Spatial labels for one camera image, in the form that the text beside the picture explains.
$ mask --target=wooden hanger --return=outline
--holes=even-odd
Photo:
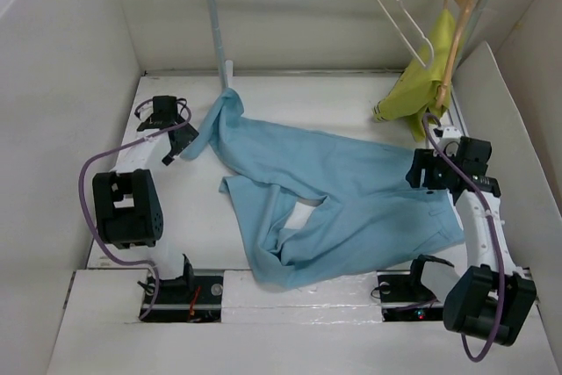
[[[474,0],[454,0],[458,5],[460,12],[457,19],[457,27],[455,28],[455,33],[453,34],[453,42],[450,45],[449,57],[447,58],[447,65],[445,66],[445,72],[443,74],[443,81],[437,89],[437,101],[436,106],[438,108],[443,107],[445,102],[445,96],[447,90],[450,87],[450,81],[453,77],[453,66],[455,65],[455,58],[457,57],[458,47],[460,45],[460,40],[465,32],[466,24],[468,24],[468,18],[471,16],[472,8],[474,7]],[[448,0],[444,1],[443,7],[447,7]]]

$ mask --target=white panel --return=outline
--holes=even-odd
[[[233,86],[249,118],[406,148],[423,146],[416,145],[403,120],[373,121],[372,107],[388,94],[397,78],[397,74],[235,76]],[[186,97],[193,111],[192,124],[198,127],[219,93],[216,76],[144,76],[134,104],[157,95]],[[131,112],[124,142],[134,138],[138,125]],[[164,235],[170,236],[195,268],[249,268],[230,198],[219,193],[222,177],[230,174],[210,148],[196,160],[176,160],[153,173],[164,213]],[[132,251],[115,249],[114,253],[133,258]],[[89,266],[113,265],[94,245]]]
[[[562,207],[561,0],[535,0],[498,53],[501,73]]]
[[[43,374],[90,238],[76,182],[120,134],[139,67],[119,0],[13,0],[0,16],[0,372]]]
[[[558,364],[562,364],[562,284],[558,270],[562,219],[487,44],[459,68],[455,87],[471,136],[492,142],[487,174],[500,182],[501,217],[506,221],[509,251],[517,265],[530,267],[546,332]]]
[[[344,276],[299,289],[259,285],[251,271],[225,271],[223,323],[377,324],[382,313],[371,297],[376,274]]]
[[[445,331],[441,322],[131,323],[141,290],[131,285],[142,274],[78,271],[49,375],[558,373],[536,310],[514,346],[493,346],[483,363],[474,364],[465,357],[458,334]],[[92,303],[96,312],[86,316]],[[469,343],[474,350],[482,344]]]
[[[205,0],[122,1],[144,69],[216,67]],[[403,69],[409,62],[374,0],[217,1],[227,58],[238,69]],[[530,1],[491,0],[479,38],[498,47]],[[427,31],[443,0],[405,4]]]

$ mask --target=white plastic hanger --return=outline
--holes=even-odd
[[[431,44],[431,41],[429,41],[429,39],[425,36],[425,33],[423,33],[423,30],[417,25],[417,23],[414,21],[414,19],[412,18],[412,16],[408,13],[408,11],[406,10],[406,8],[404,7],[404,4],[402,3],[402,0],[395,0],[398,5],[400,6],[400,8],[402,9],[402,11],[404,12],[404,15],[406,15],[406,18],[410,21],[410,23],[412,24],[412,26],[414,27],[414,29],[416,30],[417,33],[419,33],[421,40],[428,46],[429,48],[429,60],[427,63],[425,63],[422,58],[418,55],[418,53],[415,51],[415,48],[412,46],[412,44],[407,40],[406,36],[404,35],[404,33],[402,32],[402,30],[400,29],[400,27],[398,26],[398,24],[396,24],[396,21],[394,20],[394,18],[392,17],[392,15],[388,12],[388,9],[383,5],[383,3],[381,2],[381,0],[376,0],[378,2],[378,4],[380,5],[380,7],[382,8],[382,10],[384,11],[384,13],[386,14],[386,16],[388,17],[388,19],[390,19],[390,22],[392,22],[394,28],[396,29],[396,31],[398,32],[400,38],[402,39],[402,41],[404,42],[404,45],[406,46],[406,48],[409,50],[409,52],[412,54],[412,56],[425,68],[425,69],[429,69],[431,67],[431,65],[433,64],[433,60],[435,59],[435,50],[433,49],[433,45]]]

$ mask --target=white platform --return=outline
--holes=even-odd
[[[145,276],[77,272],[48,375],[558,373],[535,308],[514,346],[473,364],[441,322],[141,323],[136,280]],[[481,343],[470,341],[474,350]]]
[[[404,121],[378,124],[371,115],[372,107],[388,94],[398,76],[236,76],[233,88],[241,95],[249,118],[418,148],[423,144],[414,142]],[[153,96],[186,97],[193,112],[192,124],[198,127],[219,94],[216,76],[144,76],[133,110]],[[459,122],[456,113],[452,118]],[[138,125],[131,112],[123,142],[134,138]],[[221,178],[230,174],[210,148],[192,162],[176,160],[168,168],[153,171],[164,214],[164,235],[196,269],[249,269],[230,199],[218,191]],[[124,259],[135,258],[133,250],[114,249],[114,253]],[[444,257],[458,263],[461,270],[465,266],[462,246]],[[94,245],[88,268],[115,266]]]
[[[250,118],[416,148],[403,122],[375,124],[371,119],[372,106],[397,77],[239,76],[233,88]],[[155,95],[187,97],[197,127],[219,92],[212,76],[145,76],[134,103]],[[450,118],[456,125],[461,121],[455,113]],[[129,119],[124,141],[133,138],[137,125]],[[374,274],[289,292],[256,284],[246,270],[232,206],[218,192],[228,174],[210,148],[193,162],[178,160],[154,173],[164,235],[198,269],[234,269],[225,273],[222,323],[140,323],[142,290],[136,281],[146,276],[145,270],[78,271],[50,375],[558,373],[536,307],[513,347],[494,346],[483,363],[473,364],[459,336],[441,322],[382,323],[380,307],[369,296]],[[463,272],[463,245],[438,255]],[[112,265],[94,248],[89,267]],[[470,343],[478,351],[483,342]]]

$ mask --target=yellow cloth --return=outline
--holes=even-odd
[[[406,117],[415,140],[425,139],[422,126],[423,114],[429,109],[441,118],[449,108],[450,88],[447,90],[443,107],[439,109],[436,107],[436,96],[443,80],[455,26],[455,19],[451,13],[443,9],[429,35],[435,51],[433,64],[426,70],[416,59],[413,59],[390,94],[379,101],[373,109],[375,120],[386,121]],[[428,47],[424,45],[420,48],[418,55],[427,63]]]

